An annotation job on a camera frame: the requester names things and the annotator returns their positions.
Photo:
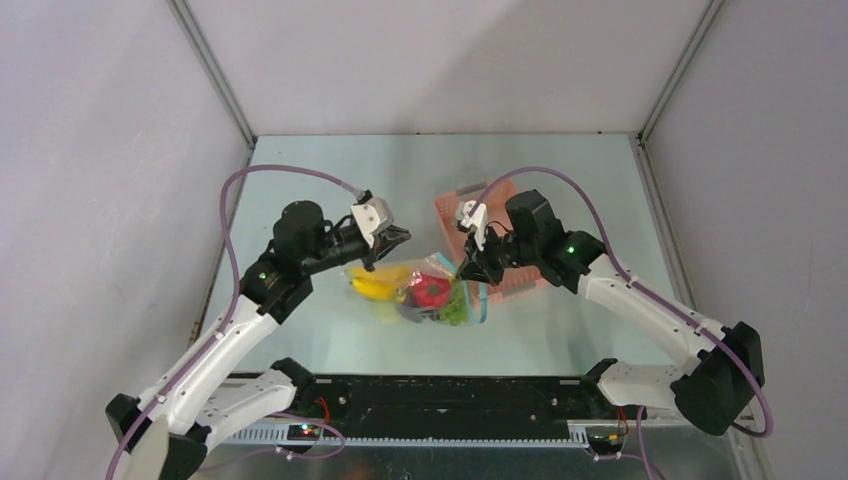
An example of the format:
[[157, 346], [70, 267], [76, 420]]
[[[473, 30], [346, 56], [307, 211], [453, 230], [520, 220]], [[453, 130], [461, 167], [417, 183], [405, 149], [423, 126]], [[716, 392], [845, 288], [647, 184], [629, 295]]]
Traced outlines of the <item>green grapes bunch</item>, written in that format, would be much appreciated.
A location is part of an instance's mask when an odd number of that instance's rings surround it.
[[438, 311], [439, 321], [451, 326], [460, 326], [470, 322], [466, 287], [463, 282], [451, 283], [446, 303]]

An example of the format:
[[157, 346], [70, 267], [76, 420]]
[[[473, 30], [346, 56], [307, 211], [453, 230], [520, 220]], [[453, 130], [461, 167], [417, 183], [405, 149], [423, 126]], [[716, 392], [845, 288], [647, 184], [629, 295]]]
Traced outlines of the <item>dark purple eggplant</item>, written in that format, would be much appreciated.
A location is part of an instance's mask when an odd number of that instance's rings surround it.
[[432, 307], [421, 307], [412, 297], [405, 298], [402, 302], [396, 304], [397, 311], [400, 316], [413, 323], [423, 323], [426, 321], [439, 321], [441, 319], [440, 311]]

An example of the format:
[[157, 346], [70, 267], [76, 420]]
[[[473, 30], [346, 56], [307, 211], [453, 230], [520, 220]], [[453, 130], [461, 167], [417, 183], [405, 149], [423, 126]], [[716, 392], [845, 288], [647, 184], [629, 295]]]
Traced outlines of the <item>clear zip top bag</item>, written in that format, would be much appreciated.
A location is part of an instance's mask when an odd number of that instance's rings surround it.
[[441, 253], [393, 262], [373, 271], [345, 270], [356, 294], [374, 304], [386, 322], [407, 320], [449, 326], [480, 325], [488, 317], [488, 294], [457, 277], [457, 267]]

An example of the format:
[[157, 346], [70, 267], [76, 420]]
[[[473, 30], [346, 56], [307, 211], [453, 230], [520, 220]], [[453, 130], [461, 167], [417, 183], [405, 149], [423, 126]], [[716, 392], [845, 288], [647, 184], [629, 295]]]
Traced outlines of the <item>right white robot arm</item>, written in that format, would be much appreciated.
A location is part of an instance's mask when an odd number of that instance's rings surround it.
[[704, 433], [721, 436], [761, 392], [764, 365], [759, 333], [744, 322], [729, 327], [642, 284], [586, 231], [562, 226], [549, 201], [531, 190], [510, 197], [511, 223], [491, 227], [485, 205], [474, 200], [456, 210], [467, 239], [457, 275], [499, 285], [509, 269], [532, 267], [554, 287], [601, 305], [640, 328], [670, 358], [668, 365], [600, 361], [584, 376], [585, 411], [606, 418], [620, 406], [675, 410]]

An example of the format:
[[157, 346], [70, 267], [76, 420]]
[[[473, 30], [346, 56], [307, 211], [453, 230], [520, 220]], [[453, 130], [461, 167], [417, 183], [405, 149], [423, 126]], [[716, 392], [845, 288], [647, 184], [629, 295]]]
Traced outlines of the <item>yellow banana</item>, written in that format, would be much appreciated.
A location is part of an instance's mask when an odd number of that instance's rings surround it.
[[352, 288], [368, 300], [394, 301], [412, 274], [412, 269], [403, 265], [389, 266], [368, 271], [364, 267], [353, 267], [345, 271]]

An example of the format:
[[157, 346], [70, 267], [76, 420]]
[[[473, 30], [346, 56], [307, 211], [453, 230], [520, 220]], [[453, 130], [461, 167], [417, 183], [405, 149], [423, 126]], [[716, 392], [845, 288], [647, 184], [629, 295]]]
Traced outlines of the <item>red tomato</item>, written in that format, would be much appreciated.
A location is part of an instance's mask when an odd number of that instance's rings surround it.
[[422, 274], [407, 288], [407, 294], [421, 307], [440, 309], [446, 303], [450, 288], [449, 279]]

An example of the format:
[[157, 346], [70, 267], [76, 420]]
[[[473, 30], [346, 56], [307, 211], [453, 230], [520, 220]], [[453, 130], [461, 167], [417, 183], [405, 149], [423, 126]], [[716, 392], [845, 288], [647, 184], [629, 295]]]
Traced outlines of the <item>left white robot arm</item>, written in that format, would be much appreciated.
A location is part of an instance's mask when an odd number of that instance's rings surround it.
[[217, 390], [312, 293], [313, 275], [353, 261], [372, 271], [410, 238], [378, 197], [351, 206], [337, 223], [315, 202], [286, 206], [266, 250], [237, 277], [228, 309], [154, 386], [107, 405], [118, 452], [130, 457], [124, 478], [188, 479], [216, 446], [253, 422], [285, 410], [311, 412], [314, 376], [291, 358], [235, 390]]

